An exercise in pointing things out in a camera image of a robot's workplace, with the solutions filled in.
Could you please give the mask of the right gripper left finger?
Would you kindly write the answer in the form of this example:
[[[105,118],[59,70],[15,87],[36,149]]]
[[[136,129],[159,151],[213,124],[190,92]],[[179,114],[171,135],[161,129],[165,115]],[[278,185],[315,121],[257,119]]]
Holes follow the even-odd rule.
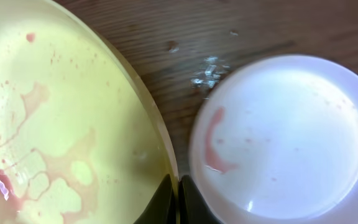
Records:
[[[176,224],[176,200],[169,174],[134,224]]]

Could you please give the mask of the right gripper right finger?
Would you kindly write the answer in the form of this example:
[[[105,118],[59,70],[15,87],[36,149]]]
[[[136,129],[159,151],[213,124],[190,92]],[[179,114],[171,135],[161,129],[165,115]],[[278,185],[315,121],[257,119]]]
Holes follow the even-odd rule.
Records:
[[[179,182],[178,199],[181,224],[221,224],[189,175]]]

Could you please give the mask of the white plate with red stain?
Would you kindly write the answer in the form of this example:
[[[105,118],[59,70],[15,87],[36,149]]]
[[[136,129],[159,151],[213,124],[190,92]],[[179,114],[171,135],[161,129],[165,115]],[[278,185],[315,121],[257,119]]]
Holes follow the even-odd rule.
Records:
[[[358,75],[307,55],[242,67],[201,107],[189,157],[222,223],[358,223]]]

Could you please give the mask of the yellow-green rimmed plate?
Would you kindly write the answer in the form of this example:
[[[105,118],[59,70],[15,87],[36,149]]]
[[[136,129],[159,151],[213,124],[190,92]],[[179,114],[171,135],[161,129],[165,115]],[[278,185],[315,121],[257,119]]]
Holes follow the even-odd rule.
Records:
[[[54,1],[0,1],[0,223],[134,223],[178,175],[120,53]]]

